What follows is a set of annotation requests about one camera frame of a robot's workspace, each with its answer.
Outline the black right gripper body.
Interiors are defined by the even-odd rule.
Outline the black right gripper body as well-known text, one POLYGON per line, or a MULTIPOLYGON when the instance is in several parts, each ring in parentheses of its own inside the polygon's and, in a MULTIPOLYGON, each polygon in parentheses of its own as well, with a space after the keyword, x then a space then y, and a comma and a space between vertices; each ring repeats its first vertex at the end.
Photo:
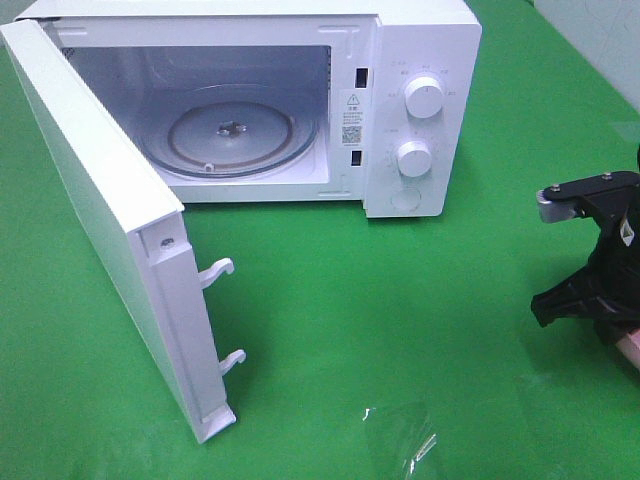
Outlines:
POLYGON ((639 299, 639 195, 635 194, 615 227, 602 233, 592 253, 596 277, 614 300, 639 299))

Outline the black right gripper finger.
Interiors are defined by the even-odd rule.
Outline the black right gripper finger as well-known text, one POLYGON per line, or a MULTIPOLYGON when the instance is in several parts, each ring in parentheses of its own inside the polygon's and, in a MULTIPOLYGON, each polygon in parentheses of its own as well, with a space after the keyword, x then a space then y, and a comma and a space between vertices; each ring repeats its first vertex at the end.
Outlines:
POLYGON ((555 287, 532 298, 541 326, 558 318, 585 318, 605 325, 639 325, 639 275, 583 267, 555 287))
POLYGON ((627 334, 639 329, 638 321, 604 321, 593 322, 594 331, 604 345, 613 345, 627 334))

